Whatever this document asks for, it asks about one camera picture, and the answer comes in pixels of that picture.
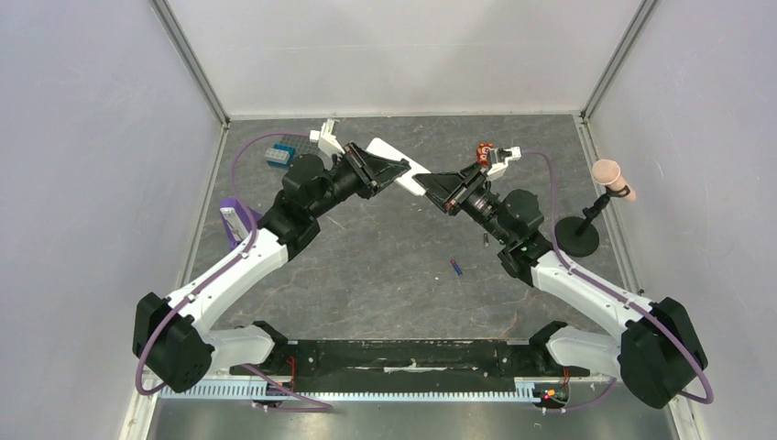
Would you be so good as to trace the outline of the blue purple battery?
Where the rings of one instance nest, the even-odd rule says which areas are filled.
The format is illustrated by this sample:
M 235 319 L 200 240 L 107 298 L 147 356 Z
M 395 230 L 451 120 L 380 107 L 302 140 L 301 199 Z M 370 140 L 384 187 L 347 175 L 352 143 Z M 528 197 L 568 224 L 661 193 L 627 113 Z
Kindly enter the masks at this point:
M 454 269 L 455 273 L 456 273 L 458 276 L 462 276 L 462 275 L 463 275 L 463 270 L 461 269 L 461 267 L 459 266 L 459 264 L 458 264 L 458 263 L 457 263 L 457 262 L 456 262 L 454 259 L 451 259 L 451 260 L 450 260 L 450 263 L 451 263 L 451 265 L 452 265 L 452 267 L 453 267 L 453 269 Z

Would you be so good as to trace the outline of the white remote control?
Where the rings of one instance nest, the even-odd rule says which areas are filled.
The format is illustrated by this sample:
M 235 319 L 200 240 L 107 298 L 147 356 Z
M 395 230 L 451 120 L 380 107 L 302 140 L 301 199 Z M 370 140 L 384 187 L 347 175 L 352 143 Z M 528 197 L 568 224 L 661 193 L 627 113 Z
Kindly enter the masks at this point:
M 398 170 L 399 174 L 394 182 L 414 196 L 424 196 L 426 190 L 417 182 L 419 174 L 428 174 L 430 171 L 417 160 L 411 158 L 399 149 L 390 145 L 382 138 L 374 137 L 367 146 L 367 152 L 388 160 L 389 164 Z

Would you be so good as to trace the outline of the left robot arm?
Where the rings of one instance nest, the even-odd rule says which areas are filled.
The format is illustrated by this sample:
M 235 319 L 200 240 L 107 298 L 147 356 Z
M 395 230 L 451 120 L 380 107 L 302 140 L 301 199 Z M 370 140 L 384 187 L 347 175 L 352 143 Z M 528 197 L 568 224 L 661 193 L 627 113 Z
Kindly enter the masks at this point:
M 137 391 L 185 392 L 207 374 L 241 364 L 276 374 L 288 351 L 259 324 L 216 330 L 214 323 L 274 270 L 297 257 L 320 232 L 319 217 L 349 197 L 369 199 L 391 183 L 421 195 L 412 180 L 423 166 L 378 140 L 371 150 L 348 143 L 334 153 L 331 168 L 312 154 L 294 159 L 273 205 L 235 249 L 198 279 L 166 297 L 154 292 L 137 303 L 133 353 L 139 364 Z

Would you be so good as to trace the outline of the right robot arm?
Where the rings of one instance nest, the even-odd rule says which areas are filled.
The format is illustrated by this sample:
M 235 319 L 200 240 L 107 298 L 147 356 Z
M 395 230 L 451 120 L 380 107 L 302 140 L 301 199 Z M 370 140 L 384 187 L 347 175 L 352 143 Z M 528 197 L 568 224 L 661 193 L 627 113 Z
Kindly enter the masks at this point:
M 710 389 L 706 353 L 685 307 L 671 297 L 656 302 L 626 291 L 574 262 L 540 231 L 544 216 L 536 194 L 513 190 L 499 198 L 478 163 L 412 179 L 441 211 L 466 213 L 500 242 L 498 258 L 510 277 L 550 293 L 604 329 L 599 335 L 546 325 L 529 350 L 536 371 L 552 374 L 564 366 L 599 372 L 655 409 L 685 396 L 693 380 Z

